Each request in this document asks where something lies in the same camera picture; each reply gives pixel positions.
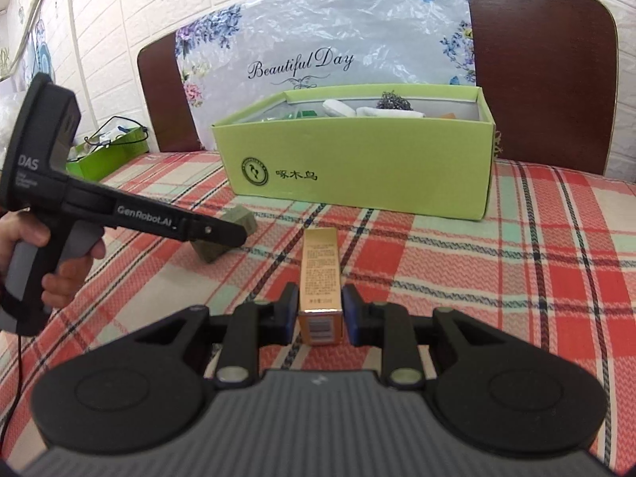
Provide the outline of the person's left hand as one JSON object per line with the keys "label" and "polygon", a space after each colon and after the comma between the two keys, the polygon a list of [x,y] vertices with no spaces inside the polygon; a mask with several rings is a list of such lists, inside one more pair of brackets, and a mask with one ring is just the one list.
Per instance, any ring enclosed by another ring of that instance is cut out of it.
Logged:
{"label": "person's left hand", "polygon": [[6,312],[34,318],[73,301],[96,258],[106,254],[103,229],[85,221],[66,224],[27,211],[1,218],[1,297]]}

